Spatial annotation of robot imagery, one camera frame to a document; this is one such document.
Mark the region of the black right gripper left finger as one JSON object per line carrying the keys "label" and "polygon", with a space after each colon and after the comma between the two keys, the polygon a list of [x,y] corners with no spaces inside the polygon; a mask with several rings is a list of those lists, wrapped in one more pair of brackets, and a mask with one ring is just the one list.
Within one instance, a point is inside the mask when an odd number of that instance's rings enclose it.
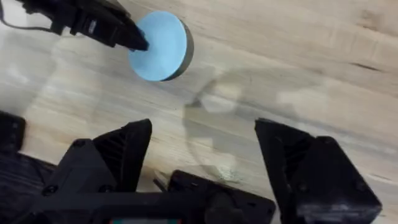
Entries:
{"label": "black right gripper left finger", "polygon": [[44,197],[135,192],[152,135],[149,119],[68,148],[42,191]]}

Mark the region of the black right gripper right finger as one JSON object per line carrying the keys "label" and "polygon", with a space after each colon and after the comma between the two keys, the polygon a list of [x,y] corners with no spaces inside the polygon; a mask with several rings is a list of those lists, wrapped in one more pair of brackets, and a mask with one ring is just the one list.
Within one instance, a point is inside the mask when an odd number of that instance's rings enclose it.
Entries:
{"label": "black right gripper right finger", "polygon": [[255,132],[281,223],[372,223],[382,203],[330,136],[259,118]]}

